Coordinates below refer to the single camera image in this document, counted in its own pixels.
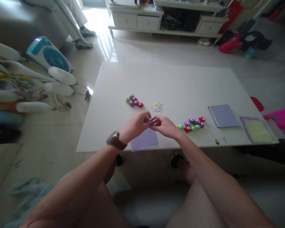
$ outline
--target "sneaker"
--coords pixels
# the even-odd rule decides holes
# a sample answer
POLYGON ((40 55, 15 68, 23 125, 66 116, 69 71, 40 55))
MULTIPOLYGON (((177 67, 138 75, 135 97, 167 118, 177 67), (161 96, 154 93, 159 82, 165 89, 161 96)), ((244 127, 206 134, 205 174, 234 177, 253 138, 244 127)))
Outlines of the sneaker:
POLYGON ((76 40, 76 41, 73 41, 75 43, 75 47, 78 49, 78 50, 82 50, 82 49, 91 49, 93 48, 93 44, 90 43, 90 42, 86 42, 86 41, 83 41, 83 40, 76 40))
POLYGON ((83 29, 80 29, 80 32, 83 37, 89 37, 89 36, 95 36, 96 32, 92 30, 88 30, 86 27, 83 27, 83 29))
POLYGON ((122 166, 126 162, 126 158, 121 153, 117 155, 116 160, 117 160, 116 166, 122 166))
POLYGON ((172 168, 172 169, 177 169, 177 168, 178 168, 177 162, 178 162, 180 159, 184 159, 184 160, 185 160, 185 155, 182 153, 182 150, 177 150, 177 151, 172 155, 172 157, 170 158, 170 162, 169 162, 170 168, 172 168))

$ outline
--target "white tv cabinet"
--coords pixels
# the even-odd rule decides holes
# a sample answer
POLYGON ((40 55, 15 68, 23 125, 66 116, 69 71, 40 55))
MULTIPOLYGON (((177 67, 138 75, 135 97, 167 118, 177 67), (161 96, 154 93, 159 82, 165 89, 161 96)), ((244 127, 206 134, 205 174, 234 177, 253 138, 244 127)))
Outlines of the white tv cabinet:
POLYGON ((222 37, 222 34, 218 32, 228 18, 215 17, 215 15, 224 9, 224 7, 216 3, 188 3, 175 0, 154 0, 154 2, 155 7, 140 7, 138 9, 111 6, 112 15, 108 28, 110 29, 112 38, 113 29, 171 35, 214 37, 217 38, 215 43, 222 37), (161 28, 161 20, 164 14, 161 6, 202 11, 196 30, 186 32, 161 28))

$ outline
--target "left arm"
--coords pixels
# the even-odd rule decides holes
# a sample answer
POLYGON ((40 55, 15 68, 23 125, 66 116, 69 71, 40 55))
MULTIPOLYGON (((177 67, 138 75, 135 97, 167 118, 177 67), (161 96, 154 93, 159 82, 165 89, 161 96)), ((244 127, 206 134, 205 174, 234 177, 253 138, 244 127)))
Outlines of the left arm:
MULTIPOLYGON (((139 136, 149 127, 149 124, 144 124, 149 118, 151 115, 148 111, 135 113, 119 133, 119 140, 128 144, 139 136)), ((61 178, 35 206, 20 228, 57 227, 62 224, 71 226, 90 195, 100 185, 119 152, 114 146, 106 145, 61 178)))

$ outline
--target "yellow paper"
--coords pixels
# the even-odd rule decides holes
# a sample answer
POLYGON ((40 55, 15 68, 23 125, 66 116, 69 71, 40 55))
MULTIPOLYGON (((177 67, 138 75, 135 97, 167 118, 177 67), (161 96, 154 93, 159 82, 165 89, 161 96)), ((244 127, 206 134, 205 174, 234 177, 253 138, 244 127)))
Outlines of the yellow paper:
POLYGON ((276 143, 262 121, 244 119, 244 122, 254 143, 276 143))

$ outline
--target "hand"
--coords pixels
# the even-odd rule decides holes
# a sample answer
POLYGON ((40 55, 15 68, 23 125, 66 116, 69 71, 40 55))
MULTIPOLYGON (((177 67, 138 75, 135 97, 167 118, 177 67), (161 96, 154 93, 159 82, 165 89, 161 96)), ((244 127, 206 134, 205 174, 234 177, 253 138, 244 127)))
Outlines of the hand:
POLYGON ((163 136, 176 140, 184 135, 184 133, 167 117, 156 115, 151 120, 154 122, 154 126, 151 126, 150 128, 158 131, 163 136))
POLYGON ((145 123, 150 121, 150 118, 151 114, 149 111, 134 113, 124 129, 119 133, 119 140, 128 144, 149 127, 149 123, 145 123))

